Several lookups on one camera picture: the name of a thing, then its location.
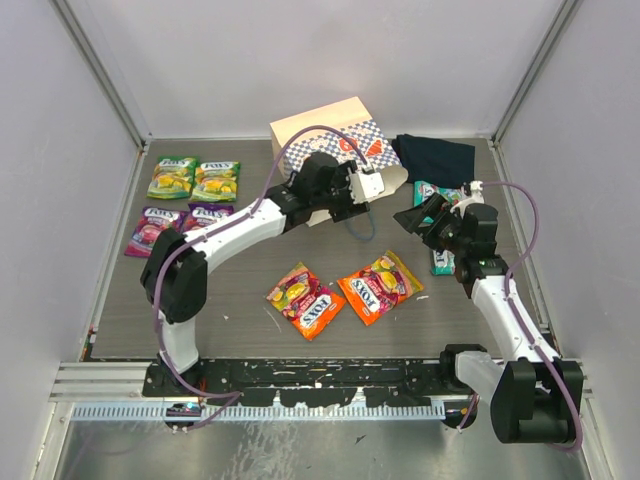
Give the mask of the green snack packet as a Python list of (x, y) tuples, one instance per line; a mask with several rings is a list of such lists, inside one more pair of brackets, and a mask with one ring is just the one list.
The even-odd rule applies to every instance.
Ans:
[(416, 181), (413, 191), (413, 206), (419, 206), (434, 194), (439, 194), (451, 205), (456, 205), (467, 198), (463, 189), (448, 189), (425, 181)]

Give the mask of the blue checkered paper bag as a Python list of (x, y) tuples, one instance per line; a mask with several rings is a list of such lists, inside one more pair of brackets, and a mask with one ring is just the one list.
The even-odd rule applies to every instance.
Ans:
[(341, 134), (313, 130), (296, 138), (278, 163), (284, 178), (298, 172), (312, 153), (320, 151), (341, 163), (354, 160), (359, 170), (373, 170), (380, 174), (384, 189), (369, 196), (369, 201), (394, 194), (407, 181), (406, 168), (359, 97), (271, 122), (273, 152), (279, 153), (294, 134), (312, 125), (332, 127)]

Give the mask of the orange fruit candy bag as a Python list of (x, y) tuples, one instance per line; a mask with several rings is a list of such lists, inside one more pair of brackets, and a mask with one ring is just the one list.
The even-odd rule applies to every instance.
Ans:
[(302, 262), (268, 292), (266, 300), (308, 341), (314, 340), (346, 304), (344, 297), (324, 285)]
[(424, 289), (419, 279), (391, 250), (337, 283), (366, 326)]

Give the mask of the yellow green candy bag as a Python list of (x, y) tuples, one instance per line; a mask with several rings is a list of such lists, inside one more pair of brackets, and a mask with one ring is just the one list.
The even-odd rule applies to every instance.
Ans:
[(146, 196), (161, 200), (189, 198), (198, 165), (197, 156), (159, 156)]
[(195, 183), (190, 200), (194, 202), (235, 202), (240, 163), (202, 162), (195, 170)]

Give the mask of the purple berries snack bag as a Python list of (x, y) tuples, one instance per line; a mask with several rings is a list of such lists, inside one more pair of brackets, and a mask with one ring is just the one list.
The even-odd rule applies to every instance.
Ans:
[(234, 207), (210, 203), (189, 203), (189, 211), (182, 222), (181, 232), (199, 230), (221, 221), (234, 213)]
[(144, 207), (124, 250), (124, 255), (148, 258), (159, 235), (169, 228), (179, 231), (186, 215), (187, 212), (183, 210)]

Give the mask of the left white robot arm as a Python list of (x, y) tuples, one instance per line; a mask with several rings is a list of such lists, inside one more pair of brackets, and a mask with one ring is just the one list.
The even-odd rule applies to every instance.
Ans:
[(193, 232), (163, 231), (141, 274), (140, 282), (152, 305), (159, 360), (165, 385), (178, 396), (228, 398), (228, 393), (199, 389), (200, 356), (195, 320), (208, 296), (208, 278), (225, 261), (264, 240), (282, 235), (326, 210), (338, 222), (368, 210), (358, 203), (353, 186), (357, 162), (338, 162), (315, 152), (302, 169), (272, 186), (248, 207)]

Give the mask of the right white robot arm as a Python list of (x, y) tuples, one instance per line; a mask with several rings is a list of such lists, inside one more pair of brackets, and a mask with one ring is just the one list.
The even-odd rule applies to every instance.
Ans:
[(450, 205), (434, 194), (395, 214), (395, 220), (434, 251), (448, 251), (455, 277), (482, 313), (499, 347), (497, 364), (477, 345), (446, 346), (438, 370), (444, 390), (470, 387), (490, 408), (493, 431), (504, 444), (542, 443), (561, 451), (580, 448), (584, 375), (564, 360), (538, 330), (520, 299), (513, 271), (497, 252), (498, 211), (475, 194)]

